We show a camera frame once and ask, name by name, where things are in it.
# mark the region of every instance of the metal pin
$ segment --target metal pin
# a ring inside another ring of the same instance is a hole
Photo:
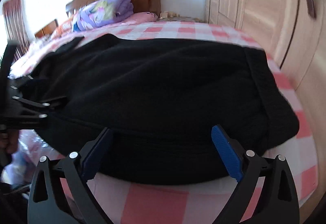
[[[279,156],[278,156],[278,159],[279,159],[280,161],[285,161],[285,157],[284,157],[283,155],[279,155]]]
[[[40,162],[45,162],[46,161],[46,156],[42,156],[42,157],[40,157]]]
[[[255,155],[255,153],[252,150],[247,150],[246,154],[249,157],[253,157]]]
[[[76,152],[76,151],[71,152],[71,153],[69,154],[69,158],[71,158],[71,159],[77,158],[77,156],[78,156],[78,152]]]

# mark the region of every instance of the pink and white checkered fabric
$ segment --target pink and white checkered fabric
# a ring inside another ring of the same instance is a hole
[[[35,54],[27,54],[28,59],[21,61],[20,68],[13,65],[11,74],[18,77],[30,73],[46,53],[55,51],[74,37],[85,36],[79,44],[82,46],[107,33],[131,40],[182,38],[260,47],[254,39],[242,31],[205,23],[151,22],[102,27],[67,35],[51,42]],[[279,90],[289,101],[300,121],[300,130],[296,137],[268,150],[264,156],[275,158],[276,155],[283,154],[286,157],[294,176],[299,204],[302,205],[318,185],[315,143],[295,91],[273,59],[269,56],[267,58]],[[88,181],[88,185],[103,210],[116,224],[211,224],[230,198],[236,181],[226,177],[193,185],[151,186],[125,182],[98,173],[93,180]],[[262,185],[263,179],[260,179],[242,220],[252,216]]]

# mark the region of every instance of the red curtain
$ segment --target red curtain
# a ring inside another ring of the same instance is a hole
[[[16,50],[14,62],[21,58],[29,47],[28,36],[22,17],[21,0],[8,0],[3,4],[2,13],[8,40],[16,40],[19,47]]]

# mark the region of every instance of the window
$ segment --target window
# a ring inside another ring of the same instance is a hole
[[[7,43],[8,43],[7,32],[6,32],[6,26],[4,24],[4,17],[3,15],[0,15],[0,57],[3,56]]]

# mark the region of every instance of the person's hand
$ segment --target person's hand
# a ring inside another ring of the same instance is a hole
[[[6,149],[6,152],[13,154],[18,149],[19,130],[8,130],[7,134],[0,134],[0,148]]]

